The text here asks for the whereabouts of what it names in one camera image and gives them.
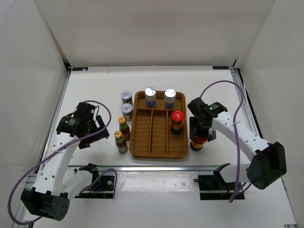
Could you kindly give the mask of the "red lid chili jar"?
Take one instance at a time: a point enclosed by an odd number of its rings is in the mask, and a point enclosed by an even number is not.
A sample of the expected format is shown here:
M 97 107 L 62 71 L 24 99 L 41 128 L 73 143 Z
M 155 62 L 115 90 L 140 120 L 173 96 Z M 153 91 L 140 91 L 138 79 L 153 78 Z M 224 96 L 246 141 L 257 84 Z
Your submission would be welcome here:
M 183 111 L 173 111 L 171 113 L 171 132 L 173 134 L 180 134 L 183 129 L 185 114 Z
M 207 139 L 194 137 L 190 142 L 190 147 L 193 151 L 200 151 L 203 148 L 203 145 L 207 142 Z

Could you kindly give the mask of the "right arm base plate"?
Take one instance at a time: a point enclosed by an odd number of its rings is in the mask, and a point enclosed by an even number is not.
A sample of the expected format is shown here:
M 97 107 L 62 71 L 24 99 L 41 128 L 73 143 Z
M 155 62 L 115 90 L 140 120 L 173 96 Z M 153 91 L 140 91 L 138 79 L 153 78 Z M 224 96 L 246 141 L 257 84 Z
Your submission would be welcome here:
M 229 200 L 235 183 L 221 183 L 215 175 L 199 175 L 193 180 L 199 185 L 200 200 Z

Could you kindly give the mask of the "silver lid spice jar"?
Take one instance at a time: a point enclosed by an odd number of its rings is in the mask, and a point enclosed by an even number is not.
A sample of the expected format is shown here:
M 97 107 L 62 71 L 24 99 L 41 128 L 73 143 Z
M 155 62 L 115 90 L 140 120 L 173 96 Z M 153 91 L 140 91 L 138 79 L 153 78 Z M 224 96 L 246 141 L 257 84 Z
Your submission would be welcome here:
M 165 107 L 168 109 L 173 108 L 175 106 L 175 99 L 176 91 L 171 88 L 166 89 L 164 93 Z
M 148 87 L 145 89 L 145 102 L 148 107 L 156 106 L 157 92 L 154 87 Z

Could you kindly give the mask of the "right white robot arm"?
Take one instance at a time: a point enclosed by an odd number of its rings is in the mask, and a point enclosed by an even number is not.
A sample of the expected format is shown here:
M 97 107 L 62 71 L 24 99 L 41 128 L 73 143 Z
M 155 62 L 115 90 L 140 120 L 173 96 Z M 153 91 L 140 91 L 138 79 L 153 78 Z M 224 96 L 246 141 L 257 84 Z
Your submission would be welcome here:
M 234 122 L 227 108 L 218 102 L 208 105 L 198 97 L 188 104 L 188 108 L 193 114 L 190 117 L 192 142 L 213 141 L 216 131 L 219 131 L 238 144 L 250 161 L 248 164 L 226 163 L 218 167 L 213 172 L 213 184 L 217 189 L 224 190 L 231 182 L 246 182 L 263 190 L 286 174 L 285 149 L 282 144 L 269 143 Z

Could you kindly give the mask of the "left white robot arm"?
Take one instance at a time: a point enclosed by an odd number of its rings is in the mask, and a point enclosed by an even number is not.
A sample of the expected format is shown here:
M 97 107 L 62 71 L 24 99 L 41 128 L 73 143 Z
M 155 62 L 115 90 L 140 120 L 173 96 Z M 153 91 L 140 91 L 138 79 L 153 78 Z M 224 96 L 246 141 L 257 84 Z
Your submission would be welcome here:
M 52 153 L 43 160 L 43 168 L 31 189 L 23 190 L 20 197 L 30 214 L 61 221 L 72 199 L 101 187 L 99 170 L 91 163 L 80 167 L 67 181 L 64 181 L 64 176 L 77 148 L 88 148 L 92 143 L 109 137 L 106 127 L 100 115 L 62 117 L 56 129 Z

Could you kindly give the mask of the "sauce bottle yellow cap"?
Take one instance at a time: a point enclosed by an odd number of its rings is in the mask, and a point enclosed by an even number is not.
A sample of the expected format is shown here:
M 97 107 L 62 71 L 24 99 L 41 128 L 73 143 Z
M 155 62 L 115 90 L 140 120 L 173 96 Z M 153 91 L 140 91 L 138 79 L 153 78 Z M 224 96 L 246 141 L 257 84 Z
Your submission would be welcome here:
M 122 136 L 125 138 L 126 141 L 130 140 L 131 132 L 125 117 L 123 116 L 119 117 L 118 123 L 119 123 L 119 131 L 122 133 Z
M 126 153 L 128 151 L 128 146 L 127 142 L 122 135 L 121 131 L 115 131 L 114 132 L 114 137 L 115 137 L 115 144 L 120 153 Z

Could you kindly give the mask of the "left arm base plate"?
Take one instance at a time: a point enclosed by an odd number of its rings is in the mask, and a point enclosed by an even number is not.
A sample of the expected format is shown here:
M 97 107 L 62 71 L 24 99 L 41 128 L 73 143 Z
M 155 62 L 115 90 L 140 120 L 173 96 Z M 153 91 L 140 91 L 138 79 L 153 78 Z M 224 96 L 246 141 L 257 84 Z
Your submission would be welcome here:
M 78 194 L 76 199 L 113 199 L 115 182 L 116 176 L 114 174 L 102 176 L 94 187 Z

